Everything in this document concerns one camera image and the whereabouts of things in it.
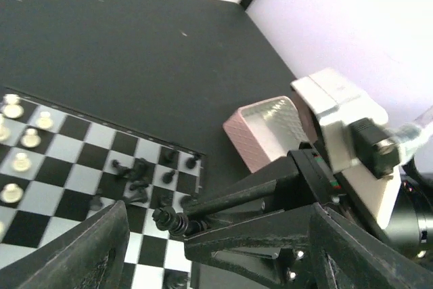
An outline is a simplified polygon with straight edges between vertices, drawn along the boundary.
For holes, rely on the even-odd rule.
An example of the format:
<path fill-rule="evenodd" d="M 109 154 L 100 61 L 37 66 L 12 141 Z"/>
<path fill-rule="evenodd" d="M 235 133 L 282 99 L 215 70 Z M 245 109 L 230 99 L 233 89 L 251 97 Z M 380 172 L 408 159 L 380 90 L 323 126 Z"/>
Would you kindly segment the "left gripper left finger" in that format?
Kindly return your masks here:
<path fill-rule="evenodd" d="M 129 242 L 124 202 L 1 269 L 2 288 L 117 288 Z"/>

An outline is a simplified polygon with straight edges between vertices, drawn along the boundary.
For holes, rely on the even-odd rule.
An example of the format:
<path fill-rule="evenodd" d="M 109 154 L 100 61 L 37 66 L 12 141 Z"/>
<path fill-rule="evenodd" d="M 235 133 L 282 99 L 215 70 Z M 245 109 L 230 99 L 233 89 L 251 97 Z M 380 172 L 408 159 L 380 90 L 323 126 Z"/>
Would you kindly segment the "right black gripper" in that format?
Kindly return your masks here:
<path fill-rule="evenodd" d="M 343 215 L 345 191 L 312 149 L 292 150 L 229 187 L 184 208 L 189 217 L 218 213 L 260 198 L 281 197 L 300 177 L 306 201 Z M 313 206 L 279 210 L 185 239 L 190 261 L 224 269 L 263 286 L 312 286 L 309 222 Z"/>

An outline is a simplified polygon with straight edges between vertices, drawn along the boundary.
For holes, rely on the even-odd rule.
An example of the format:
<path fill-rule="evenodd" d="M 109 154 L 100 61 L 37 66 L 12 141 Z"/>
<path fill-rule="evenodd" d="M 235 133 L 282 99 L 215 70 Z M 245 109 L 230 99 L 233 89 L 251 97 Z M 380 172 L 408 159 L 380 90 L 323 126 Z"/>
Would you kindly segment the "black chess king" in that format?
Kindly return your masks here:
<path fill-rule="evenodd" d="M 157 208 L 152 219 L 160 231 L 168 231 L 175 237 L 192 236 L 207 230 L 205 222 L 191 220 L 185 213 L 176 213 L 171 206 Z"/>

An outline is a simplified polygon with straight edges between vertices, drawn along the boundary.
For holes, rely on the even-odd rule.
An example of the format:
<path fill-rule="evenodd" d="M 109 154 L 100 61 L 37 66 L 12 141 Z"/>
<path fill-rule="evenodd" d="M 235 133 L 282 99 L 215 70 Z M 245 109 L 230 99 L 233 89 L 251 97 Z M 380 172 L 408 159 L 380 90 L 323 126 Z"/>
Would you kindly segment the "pile of black chess pieces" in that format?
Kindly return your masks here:
<path fill-rule="evenodd" d="M 199 271 L 183 256 L 182 239 L 160 231 L 152 214 L 165 206 L 181 212 L 198 195 L 203 171 L 199 153 L 171 148 L 159 149 L 151 160 L 137 157 L 130 164 L 117 156 L 108 160 L 89 213 L 116 201 L 126 205 L 129 242 L 120 288 L 198 287 Z"/>

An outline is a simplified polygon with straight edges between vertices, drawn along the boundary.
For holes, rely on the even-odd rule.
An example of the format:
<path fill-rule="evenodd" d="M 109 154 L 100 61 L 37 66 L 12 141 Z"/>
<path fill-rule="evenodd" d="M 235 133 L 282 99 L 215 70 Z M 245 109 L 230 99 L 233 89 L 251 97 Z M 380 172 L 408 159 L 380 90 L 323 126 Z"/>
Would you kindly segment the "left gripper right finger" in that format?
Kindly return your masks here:
<path fill-rule="evenodd" d="M 431 288 L 432 272 L 332 209 L 312 205 L 311 263 L 318 288 Z"/>

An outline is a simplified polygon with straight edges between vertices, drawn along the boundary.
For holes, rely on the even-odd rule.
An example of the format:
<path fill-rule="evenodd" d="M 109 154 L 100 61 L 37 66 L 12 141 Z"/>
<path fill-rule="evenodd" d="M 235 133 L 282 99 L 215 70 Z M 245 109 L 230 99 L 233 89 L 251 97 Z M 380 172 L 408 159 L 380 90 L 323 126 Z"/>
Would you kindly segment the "pink metal tin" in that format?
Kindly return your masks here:
<path fill-rule="evenodd" d="M 287 96 L 238 108 L 223 129 L 252 173 L 308 142 L 298 111 Z"/>

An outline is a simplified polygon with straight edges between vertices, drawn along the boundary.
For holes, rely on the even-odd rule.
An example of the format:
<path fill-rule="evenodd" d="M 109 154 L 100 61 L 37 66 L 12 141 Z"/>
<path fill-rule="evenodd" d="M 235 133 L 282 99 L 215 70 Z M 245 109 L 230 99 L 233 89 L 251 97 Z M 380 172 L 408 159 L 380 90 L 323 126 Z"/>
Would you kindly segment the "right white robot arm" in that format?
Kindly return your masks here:
<path fill-rule="evenodd" d="M 432 193 L 404 181 L 381 229 L 312 150 L 290 152 L 185 213 L 189 260 L 268 288 L 432 287 Z"/>

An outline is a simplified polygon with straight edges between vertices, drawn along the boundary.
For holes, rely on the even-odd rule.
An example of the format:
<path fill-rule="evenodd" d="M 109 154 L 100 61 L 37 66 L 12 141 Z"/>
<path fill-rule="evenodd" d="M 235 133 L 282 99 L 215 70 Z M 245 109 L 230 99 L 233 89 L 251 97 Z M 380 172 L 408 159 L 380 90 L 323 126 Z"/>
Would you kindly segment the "black white chess board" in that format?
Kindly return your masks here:
<path fill-rule="evenodd" d="M 1 142 L 1 186 L 16 183 L 24 193 L 19 202 L 1 203 L 2 268 L 92 216 L 90 200 L 113 156 L 130 164 L 137 157 L 156 159 L 161 148 L 196 153 L 38 97 L 18 95 L 24 113 L 5 119 L 10 137 Z M 35 124 L 42 111 L 51 113 L 50 130 Z M 35 148 L 20 143 L 28 128 L 36 129 L 41 138 Z M 32 162 L 28 171 L 12 169 L 19 152 L 25 152 Z"/>

